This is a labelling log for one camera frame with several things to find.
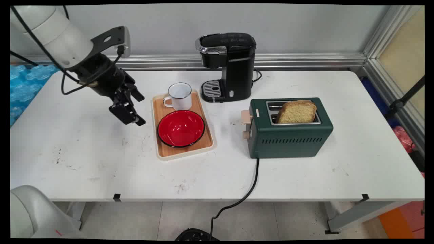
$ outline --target coffee maker lid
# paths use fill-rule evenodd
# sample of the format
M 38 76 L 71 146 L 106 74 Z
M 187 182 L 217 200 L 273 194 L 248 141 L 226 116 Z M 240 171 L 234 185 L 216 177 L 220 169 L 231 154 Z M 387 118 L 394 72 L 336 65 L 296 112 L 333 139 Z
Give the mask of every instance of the coffee maker lid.
M 201 39 L 201 46 L 217 47 L 224 46 L 230 51 L 240 51 L 256 47 L 255 39 L 247 33 L 221 33 L 205 36 Z

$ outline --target power cord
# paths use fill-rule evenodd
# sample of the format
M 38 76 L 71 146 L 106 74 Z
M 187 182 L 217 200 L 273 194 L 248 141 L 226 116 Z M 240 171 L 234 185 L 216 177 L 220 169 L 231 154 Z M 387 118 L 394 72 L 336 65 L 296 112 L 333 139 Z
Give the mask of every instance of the power cord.
M 12 56 L 15 56 L 15 57 L 21 59 L 22 61 L 24 61 L 24 62 L 26 62 L 26 63 L 29 63 L 29 64 L 31 64 L 31 65 L 33 65 L 33 66 L 38 66 L 37 63 L 35 63 L 35 62 L 33 62 L 33 61 L 29 60 L 29 59 L 26 59 L 25 57 L 21 56 L 21 55 L 18 54 L 18 53 L 13 52 L 12 50 L 10 51 L 10 54 L 11 54 Z
M 102 72 L 102 73 L 100 73 L 98 76 L 96 76 L 95 78 L 91 78 L 91 79 L 89 79 L 89 81 L 88 82 L 86 82 L 86 84 L 84 84 L 84 85 L 82 85 L 82 86 L 80 86 L 80 87 L 78 87 L 78 88 L 75 88 L 75 89 L 72 89 L 72 90 L 70 90 L 69 92 L 65 92 L 64 90 L 63 90 L 63 84 L 65 83 L 65 73 L 63 74 L 63 77 L 62 77 L 62 84 L 61 84 L 61 86 L 60 86 L 60 91 L 62 92 L 62 94 L 63 95 L 69 95 L 69 94 L 71 94 L 71 93 L 73 93 L 73 92 L 76 92 L 76 91 L 78 91 L 78 90 L 81 90 L 81 89 L 83 89 L 83 88 L 85 88 L 85 87 L 87 87 L 88 85 L 90 85 L 92 82 L 94 82 L 95 80 L 97 80 L 99 77 L 101 77 L 101 75 L 103 75 L 105 72 L 107 72 L 109 69 L 111 69 L 117 62 L 118 62 L 118 60 L 119 60 L 119 58 L 122 56 L 122 54 L 124 54 L 124 50 L 125 50 L 125 46 L 124 45 L 120 45 L 120 46 L 118 46 L 118 57 L 114 60 L 114 62 L 108 67 L 108 68 L 106 68 L 105 70 L 104 70 L 104 72 Z
M 257 69 L 253 69 L 253 71 L 256 71 L 256 72 L 259 74 L 259 77 L 258 77 L 257 79 L 254 79 L 254 80 L 252 81 L 252 83 L 253 83 L 253 82 L 256 82 L 256 81 L 258 81 L 259 79 L 262 78 L 262 73 L 261 73 L 259 70 L 257 70 Z
M 249 192 L 247 192 L 247 194 L 242 199 L 240 199 L 238 202 L 220 209 L 220 211 L 218 211 L 217 215 L 215 217 L 211 218 L 211 231 L 210 231 L 210 239 L 209 239 L 209 241 L 211 241 L 211 238 L 213 236 L 213 220 L 216 219 L 216 218 L 218 218 L 219 215 L 221 214 L 221 212 L 223 212 L 224 210 L 229 209 L 229 208 L 233 208 L 233 207 L 237 206 L 238 204 L 242 203 L 250 195 L 250 193 L 252 193 L 253 189 L 255 188 L 256 181 L 258 179 L 258 171 L 259 171 L 259 158 L 256 159 L 255 180 L 253 181 L 253 185 L 250 188 Z

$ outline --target table leg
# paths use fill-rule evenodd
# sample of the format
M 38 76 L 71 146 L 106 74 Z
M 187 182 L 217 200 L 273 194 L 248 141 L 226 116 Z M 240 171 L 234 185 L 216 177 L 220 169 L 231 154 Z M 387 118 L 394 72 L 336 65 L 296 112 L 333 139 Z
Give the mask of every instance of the table leg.
M 83 213 L 84 207 L 86 205 L 85 201 L 72 201 L 66 210 L 66 215 L 72 218 L 75 226 L 80 230 L 81 228 L 81 215 Z
M 349 210 L 336 215 L 328 221 L 330 232 L 340 232 L 353 224 L 363 223 L 385 212 L 398 208 L 404 201 L 362 201 Z

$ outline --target table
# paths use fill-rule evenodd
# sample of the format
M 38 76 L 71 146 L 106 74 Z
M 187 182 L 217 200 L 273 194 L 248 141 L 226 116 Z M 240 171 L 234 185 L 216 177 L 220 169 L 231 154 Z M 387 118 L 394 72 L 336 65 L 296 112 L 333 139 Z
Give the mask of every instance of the table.
M 350 71 L 264 71 L 250 99 L 206 103 L 217 146 L 171 161 L 156 155 L 153 96 L 175 82 L 200 90 L 218 71 L 129 71 L 145 96 L 146 120 L 123 125 L 107 97 L 60 93 L 54 74 L 10 129 L 10 187 L 33 185 L 52 201 L 233 201 L 253 182 L 256 160 L 242 138 L 250 99 L 319 97 L 334 131 L 312 158 L 261 159 L 247 201 L 360 201 L 331 216 L 330 230 L 424 199 L 424 179 L 357 76 Z M 65 81 L 65 90 L 76 87 Z

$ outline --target toaster slot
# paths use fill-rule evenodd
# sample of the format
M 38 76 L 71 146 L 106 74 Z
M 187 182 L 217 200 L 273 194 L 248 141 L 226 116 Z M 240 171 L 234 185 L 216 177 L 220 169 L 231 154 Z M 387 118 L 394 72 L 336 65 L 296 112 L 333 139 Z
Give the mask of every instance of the toaster slot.
M 287 103 L 287 102 L 268 102 L 267 103 L 268 110 L 279 111 L 285 103 Z
M 318 113 L 315 112 L 315 118 L 313 122 L 310 123 L 285 123 L 285 124 L 277 124 L 277 114 L 280 109 L 282 109 L 283 105 L 287 102 L 293 102 L 295 100 L 289 101 L 267 101 L 268 115 L 270 117 L 271 125 L 316 125 L 321 124 L 321 119 L 318 116 Z
M 321 124 L 319 118 L 318 118 L 318 114 L 315 113 L 315 118 L 313 120 L 313 122 L 311 123 L 285 123 L 285 124 L 278 124 L 277 123 L 277 114 L 271 114 L 270 115 L 270 119 L 271 119 L 271 124 L 272 125 L 307 125 L 307 124 Z

